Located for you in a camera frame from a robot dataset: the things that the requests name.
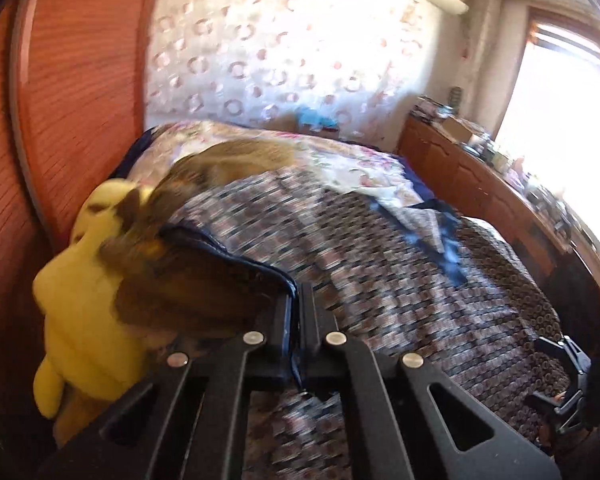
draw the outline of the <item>silver bolt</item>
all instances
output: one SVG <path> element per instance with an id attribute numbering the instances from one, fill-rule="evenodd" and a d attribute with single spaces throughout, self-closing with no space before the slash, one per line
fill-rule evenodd
<path id="1" fill-rule="evenodd" d="M 264 335 L 254 330 L 243 335 L 242 340 L 247 343 L 247 345 L 259 345 L 264 341 Z"/>
<path id="2" fill-rule="evenodd" d="M 347 342 L 347 336 L 345 336 L 342 332 L 329 332 L 327 337 L 324 339 L 332 346 L 344 345 L 344 343 Z"/>
<path id="3" fill-rule="evenodd" d="M 402 356 L 402 364 L 407 368 L 420 368 L 424 364 L 424 359 L 416 352 L 409 352 Z"/>
<path id="4" fill-rule="evenodd" d="M 180 368 L 189 362 L 189 356 L 184 352 L 174 352 L 167 357 L 167 364 L 171 368 Z"/>

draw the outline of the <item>wooden dresser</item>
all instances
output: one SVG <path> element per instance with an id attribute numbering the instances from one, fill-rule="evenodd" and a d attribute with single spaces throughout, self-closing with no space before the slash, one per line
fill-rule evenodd
<path id="1" fill-rule="evenodd" d="M 572 250 L 496 171 L 432 126 L 408 117 L 396 153 L 441 200 L 492 224 L 538 285 Z"/>

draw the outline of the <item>red wood panel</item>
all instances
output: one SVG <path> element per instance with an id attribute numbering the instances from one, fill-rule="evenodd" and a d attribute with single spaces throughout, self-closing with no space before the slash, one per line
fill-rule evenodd
<path id="1" fill-rule="evenodd" d="M 29 205 L 8 114 L 8 55 L 15 3 L 0 14 L 0 440 L 31 476 L 51 451 L 49 423 L 38 413 L 32 380 L 43 356 L 42 315 L 31 282 L 51 250 Z"/>
<path id="2" fill-rule="evenodd" d="M 21 0 L 11 99 L 36 211 L 56 250 L 142 133 L 154 0 Z"/>

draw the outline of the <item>yellow plush toy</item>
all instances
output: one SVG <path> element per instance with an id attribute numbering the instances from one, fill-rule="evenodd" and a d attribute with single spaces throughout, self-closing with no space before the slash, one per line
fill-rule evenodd
<path id="1" fill-rule="evenodd" d="M 83 399 L 106 407 L 146 370 L 147 349 L 142 339 L 114 316 L 122 277 L 107 270 L 97 257 L 102 241 L 120 233 L 122 220 L 115 206 L 134 187 L 125 180 L 109 180 L 94 190 L 78 214 L 72 244 L 34 280 L 33 293 L 45 314 L 46 356 L 33 390 L 38 409 L 47 418 L 58 416 L 61 405 L 67 403 L 63 399 L 66 384 L 77 392 L 74 403 Z M 141 189 L 141 202 L 151 191 Z"/>

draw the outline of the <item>floral bedsheet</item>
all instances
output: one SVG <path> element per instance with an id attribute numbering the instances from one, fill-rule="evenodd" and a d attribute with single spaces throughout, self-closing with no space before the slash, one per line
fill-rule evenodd
<path id="1" fill-rule="evenodd" d="M 180 158 L 232 139 L 273 139 L 296 147 L 297 166 L 310 170 L 325 186 L 358 192 L 384 206 L 406 207 L 422 202 L 402 165 L 388 153 L 322 137 L 253 130 L 213 121 L 166 124 L 154 133 L 152 145 L 134 164 L 128 179 L 155 187 Z"/>

